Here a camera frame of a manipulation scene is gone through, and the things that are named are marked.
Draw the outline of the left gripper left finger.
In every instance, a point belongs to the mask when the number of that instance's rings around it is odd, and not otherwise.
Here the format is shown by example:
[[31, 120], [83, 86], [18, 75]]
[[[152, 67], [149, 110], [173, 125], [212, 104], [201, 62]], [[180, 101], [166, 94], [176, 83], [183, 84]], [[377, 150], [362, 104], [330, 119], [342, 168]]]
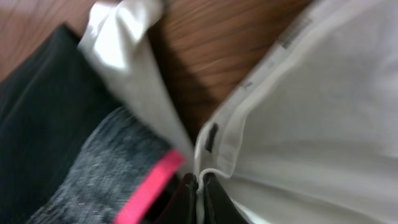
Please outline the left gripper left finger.
[[155, 224], [196, 224], [197, 188], [195, 175], [185, 174]]

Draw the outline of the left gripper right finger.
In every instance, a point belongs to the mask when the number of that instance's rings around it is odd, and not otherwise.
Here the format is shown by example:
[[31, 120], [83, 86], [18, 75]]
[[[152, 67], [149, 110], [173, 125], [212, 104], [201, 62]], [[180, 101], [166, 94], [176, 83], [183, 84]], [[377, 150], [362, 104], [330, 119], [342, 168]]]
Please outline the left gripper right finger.
[[205, 224], [248, 224], [214, 174], [204, 177]]

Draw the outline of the white t-shirt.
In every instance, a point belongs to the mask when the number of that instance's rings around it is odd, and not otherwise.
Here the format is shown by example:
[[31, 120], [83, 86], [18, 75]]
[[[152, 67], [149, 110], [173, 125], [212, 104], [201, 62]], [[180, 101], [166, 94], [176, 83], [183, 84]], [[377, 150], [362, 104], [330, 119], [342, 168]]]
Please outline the white t-shirt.
[[193, 171], [253, 223], [396, 223], [397, 1], [315, 1], [204, 125]]

